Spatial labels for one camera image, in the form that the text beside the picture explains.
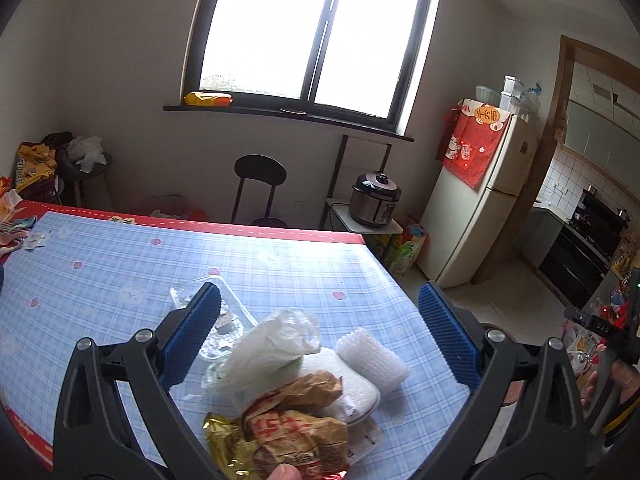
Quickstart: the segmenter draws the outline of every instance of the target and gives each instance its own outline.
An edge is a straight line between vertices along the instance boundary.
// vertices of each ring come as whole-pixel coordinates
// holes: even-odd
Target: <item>refrigerator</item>
[[[471,280],[529,176],[539,142],[535,128],[511,116],[475,189],[446,168],[440,170],[420,220],[429,243],[418,256],[417,265],[427,278],[442,288]]]

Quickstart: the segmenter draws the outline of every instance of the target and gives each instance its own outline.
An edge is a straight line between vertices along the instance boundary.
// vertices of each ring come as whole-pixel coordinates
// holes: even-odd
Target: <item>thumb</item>
[[[625,402],[640,388],[640,373],[622,361],[615,361],[611,365],[611,378],[622,386],[620,402]]]
[[[302,480],[302,476],[300,476],[300,471],[292,465],[280,464],[267,480]]]

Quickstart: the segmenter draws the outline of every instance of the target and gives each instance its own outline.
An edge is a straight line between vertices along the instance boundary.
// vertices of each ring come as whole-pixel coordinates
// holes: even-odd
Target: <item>stove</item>
[[[625,230],[626,222],[585,190],[539,269],[565,300],[582,308],[609,272]]]
[[[609,262],[626,231],[626,221],[587,190],[568,224]]]

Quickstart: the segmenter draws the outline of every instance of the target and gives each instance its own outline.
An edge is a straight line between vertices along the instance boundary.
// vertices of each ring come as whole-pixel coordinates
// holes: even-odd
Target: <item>tablecloth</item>
[[[128,340],[154,328],[173,307],[169,288],[220,274],[260,321],[287,306],[320,322],[322,344],[358,326],[411,368],[374,419],[385,440],[351,478],[405,479],[425,459],[468,397],[412,302],[359,244],[204,234],[47,213],[35,232],[45,247],[12,254],[0,296],[0,385],[21,420],[51,443],[60,386],[75,342]],[[196,359],[171,394],[202,440],[207,411],[232,414],[228,400],[200,393],[206,363]],[[161,462],[128,388],[120,391],[145,454]]]

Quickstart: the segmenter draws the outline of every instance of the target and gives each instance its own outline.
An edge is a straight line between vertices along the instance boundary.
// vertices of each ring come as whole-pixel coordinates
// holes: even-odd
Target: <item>door frame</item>
[[[540,144],[529,171],[529,177],[522,187],[507,221],[502,226],[500,234],[498,234],[487,256],[485,256],[482,264],[480,264],[471,279],[473,285],[478,285],[488,280],[497,266],[508,257],[511,247],[531,213],[531,208],[540,192],[558,145],[554,137],[556,123],[563,105],[569,101],[575,63],[602,72],[633,91],[640,93],[640,68],[596,46],[567,36],[560,37],[556,84]]]

